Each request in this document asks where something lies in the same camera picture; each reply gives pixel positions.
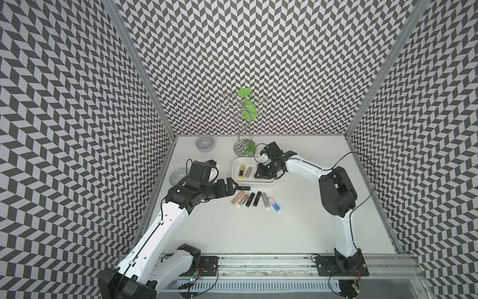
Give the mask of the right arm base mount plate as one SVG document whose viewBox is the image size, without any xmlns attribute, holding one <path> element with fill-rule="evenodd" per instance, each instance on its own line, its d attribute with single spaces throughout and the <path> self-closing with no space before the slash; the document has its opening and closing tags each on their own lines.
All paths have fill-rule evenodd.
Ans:
<svg viewBox="0 0 478 299">
<path fill-rule="evenodd" d="M 346 276 L 346 277 L 368 277 L 370 272 L 361 255 L 343 258 L 335 256 L 315 256 L 312 261 L 320 277 Z"/>
</svg>

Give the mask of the pink and blue lipstick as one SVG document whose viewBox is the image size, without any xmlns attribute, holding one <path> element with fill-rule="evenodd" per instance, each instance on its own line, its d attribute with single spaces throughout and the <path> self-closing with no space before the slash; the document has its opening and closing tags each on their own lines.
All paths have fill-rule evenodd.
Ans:
<svg viewBox="0 0 478 299">
<path fill-rule="evenodd" d="M 268 198 L 268 202 L 270 203 L 270 206 L 275 210 L 275 211 L 279 211 L 281 208 L 280 206 L 278 205 L 278 203 L 273 199 L 273 198 Z"/>
</svg>

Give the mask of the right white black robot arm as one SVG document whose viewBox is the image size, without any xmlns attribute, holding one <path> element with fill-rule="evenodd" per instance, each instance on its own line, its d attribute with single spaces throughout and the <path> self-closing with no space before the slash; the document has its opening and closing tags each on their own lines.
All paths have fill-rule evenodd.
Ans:
<svg viewBox="0 0 478 299">
<path fill-rule="evenodd" d="M 262 161 L 255 178 L 277 180 L 281 178 L 278 173 L 290 172 L 319 185 L 322 206 L 331 215 L 335 232 L 334 260 L 329 263 L 332 272 L 359 275 L 364 258 L 354 239 L 352 216 L 358 195 L 346 170 L 337 165 L 325 168 L 294 151 L 284 152 L 276 142 L 265 145 L 259 155 Z"/>
</svg>

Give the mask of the gold and black square lipstick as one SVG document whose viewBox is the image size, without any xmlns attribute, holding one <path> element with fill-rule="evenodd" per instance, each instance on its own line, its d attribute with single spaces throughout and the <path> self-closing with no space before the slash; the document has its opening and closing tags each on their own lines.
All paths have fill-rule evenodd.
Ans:
<svg viewBox="0 0 478 299">
<path fill-rule="evenodd" d="M 243 178 L 244 172 L 245 172 L 245 165 L 242 164 L 242 165 L 240 166 L 240 170 L 239 170 L 239 178 Z"/>
</svg>

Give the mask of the bronze lipstick tube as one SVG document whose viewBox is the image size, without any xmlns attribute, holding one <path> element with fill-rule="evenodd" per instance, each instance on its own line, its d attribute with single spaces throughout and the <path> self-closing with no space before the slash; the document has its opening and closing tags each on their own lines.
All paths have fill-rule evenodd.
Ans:
<svg viewBox="0 0 478 299">
<path fill-rule="evenodd" d="M 251 167 L 251 166 L 249 166 L 249 167 L 247 168 L 247 171 L 246 171 L 245 177 L 246 177 L 246 178 L 249 178 L 249 177 L 250 177 L 250 174 L 251 174 L 251 172 L 252 172 L 252 167 Z"/>
</svg>

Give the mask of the white plastic storage box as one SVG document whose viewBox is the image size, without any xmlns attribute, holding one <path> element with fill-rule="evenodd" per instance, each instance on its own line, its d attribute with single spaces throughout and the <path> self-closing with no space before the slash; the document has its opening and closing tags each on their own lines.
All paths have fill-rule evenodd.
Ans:
<svg viewBox="0 0 478 299">
<path fill-rule="evenodd" d="M 243 178 L 239 178 L 239 170 L 240 166 L 245 165 L 245 172 Z M 251 166 L 252 172 L 249 178 L 245 177 L 247 168 Z M 255 174 L 257 171 L 257 163 L 254 158 L 246 158 L 241 157 L 234 160 L 232 163 L 232 179 L 240 184 L 251 184 L 251 185 L 272 185 L 275 184 L 276 181 L 274 179 L 260 179 L 255 178 Z"/>
</svg>

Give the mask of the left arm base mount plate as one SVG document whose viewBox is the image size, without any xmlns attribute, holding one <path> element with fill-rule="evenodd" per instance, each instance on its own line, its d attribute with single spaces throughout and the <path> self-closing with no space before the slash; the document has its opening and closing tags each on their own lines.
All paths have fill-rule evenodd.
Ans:
<svg viewBox="0 0 478 299">
<path fill-rule="evenodd" d="M 218 275 L 219 256 L 206 255 L 202 256 L 200 260 L 193 261 L 191 268 L 180 274 L 180 277 L 192 277 L 198 275 L 201 277 L 216 277 Z"/>
</svg>

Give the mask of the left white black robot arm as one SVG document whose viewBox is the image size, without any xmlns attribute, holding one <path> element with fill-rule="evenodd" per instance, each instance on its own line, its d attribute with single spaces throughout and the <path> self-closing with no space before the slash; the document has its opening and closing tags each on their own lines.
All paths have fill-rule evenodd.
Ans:
<svg viewBox="0 0 478 299">
<path fill-rule="evenodd" d="M 195 161 L 188 174 L 168 190 L 160 213 L 131 252 L 114 269 L 98 274 L 104 299 L 155 299 L 182 274 L 199 266 L 200 250 L 184 244 L 158 265 L 158 260 L 177 228 L 193 209 L 213 199 L 232 196 L 240 188 L 232 179 L 220 179 L 213 160 Z"/>
</svg>

